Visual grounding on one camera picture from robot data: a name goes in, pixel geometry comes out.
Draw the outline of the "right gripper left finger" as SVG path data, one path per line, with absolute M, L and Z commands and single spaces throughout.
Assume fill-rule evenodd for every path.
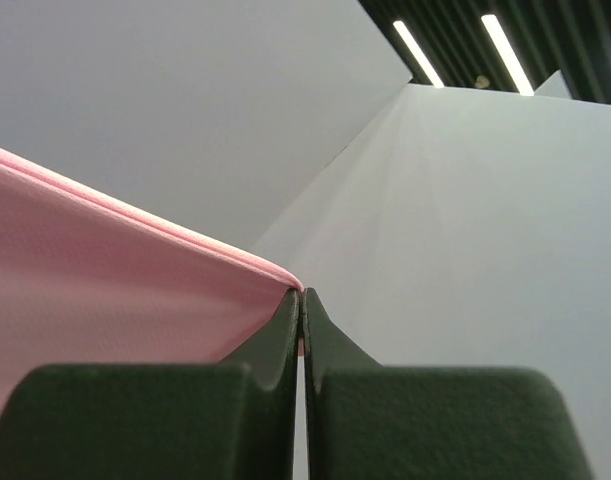
M 0 479 L 288 479 L 300 296 L 214 364 L 52 364 L 0 416 Z

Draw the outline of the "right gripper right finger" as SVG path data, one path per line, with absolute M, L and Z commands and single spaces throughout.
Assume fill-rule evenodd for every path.
M 524 368 L 379 364 L 302 296 L 313 479 L 589 479 L 564 399 Z

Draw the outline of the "pink t-shirt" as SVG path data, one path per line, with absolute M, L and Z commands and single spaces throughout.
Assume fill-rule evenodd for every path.
M 287 270 L 0 148 L 0 413 L 53 363 L 203 363 L 266 324 Z

